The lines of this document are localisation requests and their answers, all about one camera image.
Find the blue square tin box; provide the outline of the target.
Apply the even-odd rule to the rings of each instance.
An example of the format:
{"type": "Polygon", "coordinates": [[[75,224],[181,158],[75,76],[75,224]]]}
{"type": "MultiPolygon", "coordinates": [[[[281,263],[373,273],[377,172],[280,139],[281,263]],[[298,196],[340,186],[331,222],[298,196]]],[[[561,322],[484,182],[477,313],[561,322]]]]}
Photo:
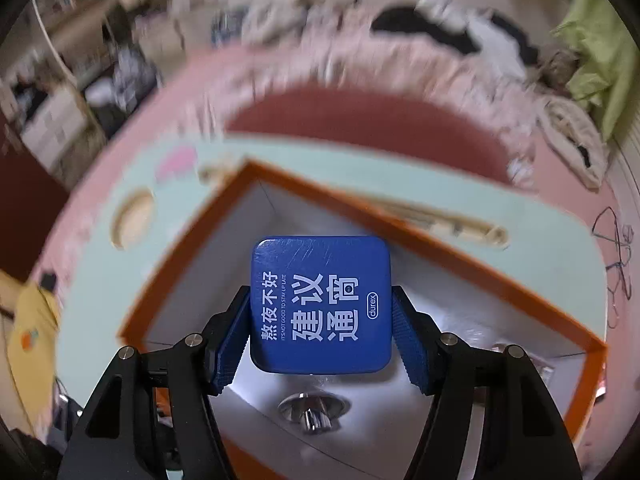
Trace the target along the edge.
{"type": "Polygon", "coordinates": [[[392,354],[390,252],[375,236],[278,236],[250,262],[250,357],[285,375],[376,373],[392,354]]]}

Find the silver metal cup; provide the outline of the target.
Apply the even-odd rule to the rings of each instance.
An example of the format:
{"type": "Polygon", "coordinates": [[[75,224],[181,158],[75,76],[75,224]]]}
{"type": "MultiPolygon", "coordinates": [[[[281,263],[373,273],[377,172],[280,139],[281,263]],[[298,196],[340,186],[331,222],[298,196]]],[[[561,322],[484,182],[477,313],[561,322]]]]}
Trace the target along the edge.
{"type": "Polygon", "coordinates": [[[279,415],[284,420],[311,436],[336,429],[337,421],[349,409],[349,400],[322,391],[294,393],[278,405],[279,415]]]}

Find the orange cardboard box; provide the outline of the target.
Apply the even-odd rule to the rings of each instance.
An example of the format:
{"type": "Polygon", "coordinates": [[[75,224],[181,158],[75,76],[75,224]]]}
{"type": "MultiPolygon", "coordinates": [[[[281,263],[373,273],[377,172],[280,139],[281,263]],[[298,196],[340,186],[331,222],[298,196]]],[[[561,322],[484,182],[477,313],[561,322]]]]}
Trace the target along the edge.
{"type": "Polygon", "coordinates": [[[552,298],[369,195],[260,162],[145,174],[112,241],[143,276],[120,336],[160,350],[238,289],[252,339],[213,410],[241,479],[577,479],[605,344],[552,298]]]}

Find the white drawer cabinet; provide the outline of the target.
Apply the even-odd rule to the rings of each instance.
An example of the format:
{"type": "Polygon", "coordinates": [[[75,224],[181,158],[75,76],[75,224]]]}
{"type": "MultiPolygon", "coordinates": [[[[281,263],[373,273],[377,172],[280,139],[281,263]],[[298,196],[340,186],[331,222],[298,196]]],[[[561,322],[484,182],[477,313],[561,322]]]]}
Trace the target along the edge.
{"type": "Polygon", "coordinates": [[[90,124],[77,90],[60,84],[23,128],[21,139],[49,172],[90,124]]]}

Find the pink floral quilt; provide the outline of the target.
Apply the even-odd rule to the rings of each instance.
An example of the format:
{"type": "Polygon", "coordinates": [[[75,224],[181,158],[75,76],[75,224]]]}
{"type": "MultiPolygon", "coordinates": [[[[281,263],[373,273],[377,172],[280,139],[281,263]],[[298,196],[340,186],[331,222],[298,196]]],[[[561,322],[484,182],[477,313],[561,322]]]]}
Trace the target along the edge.
{"type": "Polygon", "coordinates": [[[214,142],[240,131],[241,118],[260,102],[287,96],[278,115],[285,122],[310,110],[296,133],[309,136],[322,102],[309,91],[325,88],[398,96],[437,107],[446,126],[422,127],[408,137],[408,155],[435,157],[442,142],[452,166],[469,160],[474,174],[491,153],[499,156],[500,181],[530,190],[535,185],[536,105],[523,81],[498,73],[479,55],[464,55],[424,35],[368,29],[370,14],[355,11],[333,35],[310,32],[274,47],[232,44],[186,63],[147,99],[99,154],[56,218],[36,260],[69,283],[82,248],[112,187],[136,155],[158,140],[214,142]]]}

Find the green hanging cloth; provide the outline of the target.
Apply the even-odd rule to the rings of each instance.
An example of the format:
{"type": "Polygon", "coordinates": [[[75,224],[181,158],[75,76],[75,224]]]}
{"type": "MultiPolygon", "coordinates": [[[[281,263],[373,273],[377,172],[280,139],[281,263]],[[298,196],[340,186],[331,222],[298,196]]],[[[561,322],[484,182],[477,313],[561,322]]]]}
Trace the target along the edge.
{"type": "Polygon", "coordinates": [[[552,35],[578,54],[578,69],[566,84],[570,95],[612,138],[639,67],[639,48],[608,0],[572,0],[552,35]]]}

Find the black garment on bed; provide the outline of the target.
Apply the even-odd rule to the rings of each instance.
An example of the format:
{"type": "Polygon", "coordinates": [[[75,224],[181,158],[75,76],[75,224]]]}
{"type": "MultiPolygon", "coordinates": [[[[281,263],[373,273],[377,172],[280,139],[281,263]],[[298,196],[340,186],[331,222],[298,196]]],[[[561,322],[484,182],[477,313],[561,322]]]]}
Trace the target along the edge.
{"type": "Polygon", "coordinates": [[[539,49],[529,42],[526,33],[494,11],[489,13],[487,20],[480,16],[479,21],[462,21],[459,24],[456,20],[436,21],[410,6],[391,6],[378,14],[370,29],[372,32],[425,34],[462,54],[488,53],[491,44],[498,46],[502,40],[511,40],[515,42],[518,57],[525,66],[538,63],[539,49]]]}

